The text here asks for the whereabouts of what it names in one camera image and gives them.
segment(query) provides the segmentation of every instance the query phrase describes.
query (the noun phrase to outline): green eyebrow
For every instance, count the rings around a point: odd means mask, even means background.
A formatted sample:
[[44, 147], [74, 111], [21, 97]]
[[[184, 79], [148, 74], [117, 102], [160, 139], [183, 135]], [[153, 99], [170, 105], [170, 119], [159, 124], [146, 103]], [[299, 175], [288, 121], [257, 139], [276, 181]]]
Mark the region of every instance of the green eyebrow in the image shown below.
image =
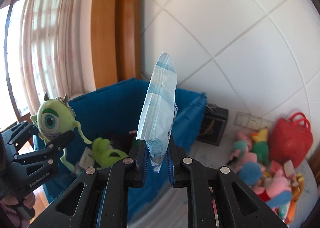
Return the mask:
[[44, 109], [42, 113], [51, 113], [59, 118], [58, 113], [56, 113], [53, 109], [50, 108]]

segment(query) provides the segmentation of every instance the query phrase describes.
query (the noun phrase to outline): light blue plastic wrapper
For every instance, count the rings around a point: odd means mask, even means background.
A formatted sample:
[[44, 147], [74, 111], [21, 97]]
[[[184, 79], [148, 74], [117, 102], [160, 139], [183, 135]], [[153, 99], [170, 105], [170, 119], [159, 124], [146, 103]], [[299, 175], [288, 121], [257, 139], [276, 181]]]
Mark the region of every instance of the light blue plastic wrapper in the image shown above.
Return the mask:
[[177, 112], [174, 102], [176, 87], [177, 73], [169, 54], [163, 52], [151, 76], [137, 132], [137, 139], [147, 143], [155, 172], [160, 171]]

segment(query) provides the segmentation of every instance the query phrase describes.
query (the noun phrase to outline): metal bolt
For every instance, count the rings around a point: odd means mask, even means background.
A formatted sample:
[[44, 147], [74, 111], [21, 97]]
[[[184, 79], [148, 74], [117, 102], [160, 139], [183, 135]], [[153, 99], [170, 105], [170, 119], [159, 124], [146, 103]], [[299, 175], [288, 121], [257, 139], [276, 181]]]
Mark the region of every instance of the metal bolt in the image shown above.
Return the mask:
[[126, 157], [124, 160], [123, 160], [123, 163], [125, 164], [131, 164], [133, 162], [133, 159], [130, 158], [130, 157]]
[[94, 167], [88, 167], [85, 172], [88, 174], [88, 175], [92, 175], [96, 172], [96, 169]]
[[192, 163], [192, 158], [185, 157], [184, 159], [182, 159], [182, 162], [185, 164], [190, 164], [190, 163]]
[[223, 166], [222, 168], [220, 168], [221, 173], [223, 174], [229, 174], [230, 173], [230, 169], [226, 166]]

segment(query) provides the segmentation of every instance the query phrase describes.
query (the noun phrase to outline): red handbag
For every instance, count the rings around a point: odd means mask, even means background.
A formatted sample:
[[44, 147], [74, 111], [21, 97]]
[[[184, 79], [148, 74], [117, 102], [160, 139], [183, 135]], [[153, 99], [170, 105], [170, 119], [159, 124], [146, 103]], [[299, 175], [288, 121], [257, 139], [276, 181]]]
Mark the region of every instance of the red handbag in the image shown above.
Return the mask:
[[296, 168], [306, 157], [312, 143], [310, 122], [302, 112], [295, 113], [289, 119], [280, 118], [268, 138], [269, 159], [280, 164], [291, 160]]

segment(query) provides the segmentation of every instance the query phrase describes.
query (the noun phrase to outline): bag handle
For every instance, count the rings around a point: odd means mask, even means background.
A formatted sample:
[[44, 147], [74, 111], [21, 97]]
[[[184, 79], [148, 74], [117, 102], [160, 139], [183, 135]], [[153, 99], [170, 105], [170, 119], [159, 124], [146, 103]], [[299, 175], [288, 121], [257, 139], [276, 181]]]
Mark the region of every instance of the bag handle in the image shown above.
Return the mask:
[[302, 112], [297, 112], [295, 114], [293, 114], [290, 118], [289, 118], [289, 121], [292, 121], [293, 122], [293, 119], [296, 117], [296, 116], [302, 116], [304, 119], [307, 119], [306, 116], [302, 113]]
[[300, 122], [303, 122], [303, 123], [304, 123], [303, 126], [304, 126], [305, 128], [307, 128], [307, 129], [309, 130], [309, 132], [311, 132], [310, 122], [309, 122], [307, 119], [305, 119], [305, 118], [303, 118], [303, 119], [298, 119], [297, 121], [293, 122], [292, 125], [293, 125], [293, 126], [298, 126]]

